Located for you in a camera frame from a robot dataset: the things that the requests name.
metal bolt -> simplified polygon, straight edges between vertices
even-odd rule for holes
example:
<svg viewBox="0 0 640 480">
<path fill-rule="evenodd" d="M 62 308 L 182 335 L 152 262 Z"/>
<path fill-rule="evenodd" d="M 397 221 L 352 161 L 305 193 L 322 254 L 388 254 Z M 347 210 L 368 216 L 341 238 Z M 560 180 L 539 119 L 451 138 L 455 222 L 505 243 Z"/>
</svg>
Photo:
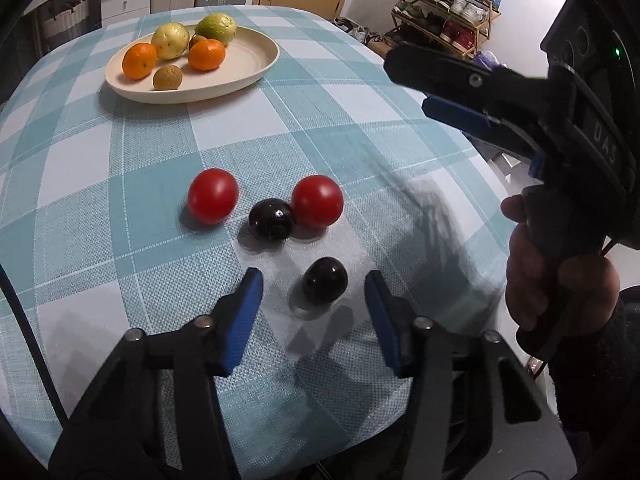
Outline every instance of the metal bolt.
<svg viewBox="0 0 640 480">
<path fill-rule="evenodd" d="M 142 339 L 143 332 L 139 328 L 129 328 L 124 333 L 124 339 L 127 341 L 140 341 Z"/>
<path fill-rule="evenodd" d="M 487 330 L 482 335 L 489 343 L 499 343 L 502 341 L 502 337 L 495 330 Z"/>
<path fill-rule="evenodd" d="M 480 88 L 482 86 L 482 76 L 478 75 L 478 74 L 472 74 L 469 76 L 469 84 L 473 87 L 473 88 Z"/>
<path fill-rule="evenodd" d="M 213 325 L 213 318 L 211 316 L 198 316 L 193 320 L 193 324 L 198 328 L 209 328 Z"/>
<path fill-rule="evenodd" d="M 428 317 L 418 316 L 414 319 L 414 326 L 420 330 L 428 330 L 433 327 L 433 321 Z"/>
</svg>

beige plate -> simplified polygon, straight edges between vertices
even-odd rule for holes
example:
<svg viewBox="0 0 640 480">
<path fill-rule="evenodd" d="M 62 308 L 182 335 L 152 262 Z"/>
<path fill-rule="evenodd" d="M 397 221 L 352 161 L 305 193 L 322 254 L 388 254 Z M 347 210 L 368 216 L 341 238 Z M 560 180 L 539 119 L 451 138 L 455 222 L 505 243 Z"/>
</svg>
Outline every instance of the beige plate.
<svg viewBox="0 0 640 480">
<path fill-rule="evenodd" d="M 193 35 L 195 23 L 184 24 Z M 122 58 L 135 43 L 150 42 L 153 35 L 143 36 L 119 50 L 109 60 L 105 78 L 116 94 L 151 104 L 176 104 L 203 101 L 212 97 L 231 94 L 260 79 L 280 57 L 278 45 L 268 36 L 250 28 L 238 27 L 235 38 L 226 49 L 225 60 L 220 68 L 210 72 L 199 72 L 187 63 L 187 54 L 171 61 L 158 60 L 154 72 L 140 81 L 132 81 L 122 73 Z M 163 65 L 173 64 L 182 69 L 182 84 L 177 90 L 155 90 L 153 77 Z"/>
</svg>

tomato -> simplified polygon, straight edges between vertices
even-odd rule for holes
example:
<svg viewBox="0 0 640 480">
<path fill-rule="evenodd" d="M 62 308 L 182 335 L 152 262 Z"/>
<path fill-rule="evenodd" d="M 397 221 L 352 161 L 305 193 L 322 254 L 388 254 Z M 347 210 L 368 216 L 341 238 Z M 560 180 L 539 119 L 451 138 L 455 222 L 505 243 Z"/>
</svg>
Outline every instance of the tomato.
<svg viewBox="0 0 640 480">
<path fill-rule="evenodd" d="M 340 218 L 344 208 L 342 191 L 324 175 L 303 178 L 291 194 L 291 207 L 296 220 L 313 228 L 324 228 Z"/>
<path fill-rule="evenodd" d="M 187 194 L 187 207 L 203 224 L 219 224 L 233 211 L 238 195 L 238 183 L 231 173 L 210 168 L 193 179 Z"/>
</svg>

hand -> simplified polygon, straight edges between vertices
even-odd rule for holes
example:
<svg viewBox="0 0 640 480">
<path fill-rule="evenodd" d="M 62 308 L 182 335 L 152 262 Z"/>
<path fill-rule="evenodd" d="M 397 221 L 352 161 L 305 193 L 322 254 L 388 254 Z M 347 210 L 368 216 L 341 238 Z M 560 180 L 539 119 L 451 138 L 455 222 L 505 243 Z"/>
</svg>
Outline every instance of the hand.
<svg viewBox="0 0 640 480">
<path fill-rule="evenodd" d="M 545 285 L 550 276 L 542 254 L 529 240 L 522 196 L 511 196 L 500 207 L 508 219 L 518 222 L 509 241 L 507 308 L 523 330 L 533 330 L 548 305 Z M 589 335 L 600 330 L 611 317 L 620 293 L 620 277 L 613 264 L 599 254 L 569 258 L 558 269 L 558 281 L 586 298 L 566 335 Z"/>
</svg>

checkered tablecloth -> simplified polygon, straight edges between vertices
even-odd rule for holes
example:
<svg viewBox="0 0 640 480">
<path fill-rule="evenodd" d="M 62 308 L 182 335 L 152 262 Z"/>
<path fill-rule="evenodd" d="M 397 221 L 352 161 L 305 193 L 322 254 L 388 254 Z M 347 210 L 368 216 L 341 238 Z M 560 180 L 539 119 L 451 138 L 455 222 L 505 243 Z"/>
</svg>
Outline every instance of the checkered tablecloth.
<svg viewBox="0 0 640 480">
<path fill-rule="evenodd" d="M 104 67 L 156 27 L 224 10 L 278 42 L 257 84 L 188 105 L 117 97 Z M 452 330 L 475 332 L 504 284 L 512 224 L 504 189 L 459 131 L 423 116 L 422 96 L 393 85 L 382 60 L 308 12 L 185 9 L 92 32 L 29 72 L 0 116 L 0 262 L 70 413 L 129 326 L 180 327 L 232 291 L 248 266 L 266 287 L 242 364 L 217 386 L 245 479 L 352 446 L 391 424 L 410 384 L 383 362 L 364 304 L 370 269 Z M 203 168 L 236 176 L 240 199 L 211 232 L 181 221 Z M 252 204 L 288 200 L 327 174 L 344 192 L 320 239 L 255 245 Z M 350 284 L 327 312 L 303 314 L 291 291 L 331 255 Z M 171 376 L 164 378 L 168 461 L 179 462 Z M 48 460 L 60 427 L 14 317 L 0 302 L 0 407 Z"/>
</svg>

